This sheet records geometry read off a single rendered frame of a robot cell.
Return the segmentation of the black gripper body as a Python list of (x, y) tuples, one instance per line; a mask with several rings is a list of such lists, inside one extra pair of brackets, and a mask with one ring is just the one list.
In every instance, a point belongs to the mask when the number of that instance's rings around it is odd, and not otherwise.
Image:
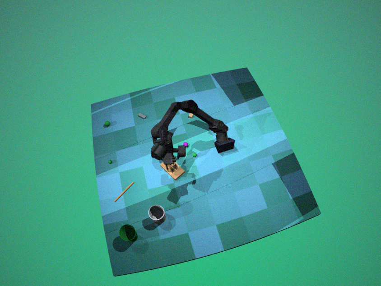
[(167, 149), (166, 152), (178, 152), (179, 157), (185, 157), (186, 156), (186, 147), (185, 145), (178, 146), (178, 148), (173, 148), (173, 145), (171, 148)]

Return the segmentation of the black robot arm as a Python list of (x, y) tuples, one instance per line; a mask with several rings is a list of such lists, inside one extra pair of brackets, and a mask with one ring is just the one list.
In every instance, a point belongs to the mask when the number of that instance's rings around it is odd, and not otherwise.
[[(174, 134), (168, 131), (168, 126), (178, 110), (192, 113), (209, 124), (209, 129), (217, 134), (217, 142), (223, 143), (229, 141), (227, 135), (228, 126), (198, 108), (194, 100), (173, 102), (162, 120), (151, 129), (153, 144), (155, 144), (151, 150), (152, 156), (157, 160), (161, 160), (163, 157), (164, 165), (171, 165), (176, 162), (176, 157), (173, 155), (173, 152), (166, 151), (172, 147), (172, 136)], [(160, 139), (157, 140), (157, 138)]]

